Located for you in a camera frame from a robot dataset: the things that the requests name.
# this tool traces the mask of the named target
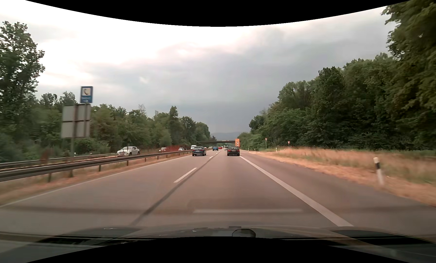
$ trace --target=median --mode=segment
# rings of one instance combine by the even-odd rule
[[[304,166],[436,207],[436,157],[413,152],[320,148],[286,148],[276,152],[272,149],[272,152],[261,151],[258,156]],[[384,186],[379,185],[375,157],[381,164]]]
[[[171,153],[167,155],[129,160],[128,162],[121,161],[101,166],[74,169],[72,170],[73,177],[71,177],[70,171],[63,171],[0,182],[0,205],[69,185],[129,171],[157,162],[183,157],[183,154],[190,155],[189,152]]]

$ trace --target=solid white line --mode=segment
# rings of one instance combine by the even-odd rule
[[[13,205],[15,203],[22,202],[22,201],[26,201],[26,200],[29,200],[29,199],[32,199],[32,198],[35,198],[35,197],[40,197],[40,196],[43,196],[43,195],[47,195],[47,194],[51,194],[51,193],[54,193],[54,192],[58,192],[58,191],[61,191],[61,190],[67,189],[67,188],[71,188],[71,187],[74,187],[74,186],[77,186],[77,185],[81,185],[81,184],[84,184],[84,183],[87,183],[87,182],[93,182],[93,181],[96,181],[96,180],[108,178],[108,177],[111,177],[111,176],[116,176],[116,175],[119,175],[119,174],[122,174],[122,173],[126,173],[126,172],[130,172],[130,171],[133,171],[133,170],[149,167],[149,166],[152,166],[152,165],[155,165],[155,164],[165,163],[167,161],[177,160],[177,159],[184,158],[184,157],[189,157],[189,156],[192,156],[192,155],[187,155],[187,156],[183,156],[183,157],[179,157],[179,158],[175,158],[175,159],[171,159],[171,160],[166,160],[166,161],[161,161],[161,162],[157,162],[157,163],[152,163],[152,164],[145,165],[145,166],[142,166],[142,167],[134,168],[132,170],[127,170],[127,171],[123,171],[123,172],[120,172],[120,173],[116,173],[114,175],[103,176],[103,177],[96,178],[96,179],[93,179],[93,180],[89,180],[89,181],[85,181],[85,182],[69,185],[69,186],[66,186],[66,187],[63,187],[63,188],[59,188],[59,189],[56,189],[56,190],[52,190],[52,191],[49,191],[49,192],[45,192],[45,193],[42,193],[42,194],[39,194],[39,195],[35,195],[35,196],[27,197],[27,198],[24,198],[24,199],[16,200],[16,201],[13,201],[13,202],[10,202],[10,203],[7,203],[7,204],[3,204],[3,205],[0,205],[0,208],[4,207],[4,206],[10,206],[10,205]]]
[[[194,214],[262,214],[262,213],[300,213],[302,209],[196,209]]]
[[[182,180],[184,177],[186,177],[188,174],[192,173],[195,169],[197,169],[197,167],[195,167],[194,169],[190,170],[188,173],[186,173],[185,175],[181,176],[179,179],[177,179],[174,182],[179,182],[180,180]]]
[[[353,226],[352,224],[350,224],[349,222],[347,222],[343,218],[339,217],[338,215],[336,215],[332,211],[328,210],[325,206],[323,206],[323,205],[317,203],[316,201],[312,200],[307,195],[305,195],[305,194],[299,192],[298,190],[294,189],[289,184],[287,184],[287,183],[283,182],[282,180],[276,178],[271,173],[269,173],[269,172],[265,171],[264,169],[258,167],[257,165],[253,164],[252,162],[250,162],[246,158],[244,158],[242,156],[240,156],[240,157],[242,159],[244,159],[246,162],[248,162],[250,165],[252,165],[255,168],[257,168],[263,174],[265,174],[266,176],[270,177],[273,181],[277,182],[279,185],[284,187],[286,190],[290,191],[293,195],[296,195],[299,199],[303,200],[306,204],[311,206],[313,209],[317,210],[320,214],[322,214],[328,220],[333,222],[333,224],[336,224],[337,226]]]

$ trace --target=overpass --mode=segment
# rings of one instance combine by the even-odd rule
[[[197,145],[203,145],[203,144],[213,144],[216,145],[217,143],[229,143],[229,144],[235,144],[236,141],[232,140],[232,141],[199,141],[197,143]]]

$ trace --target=road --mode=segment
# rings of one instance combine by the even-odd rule
[[[436,235],[436,208],[297,165],[209,151],[0,207],[0,231],[58,235],[197,222],[360,226]]]

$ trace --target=white pickup truck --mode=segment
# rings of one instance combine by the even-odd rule
[[[124,147],[118,151],[118,156],[131,156],[140,154],[140,149],[135,146]]]

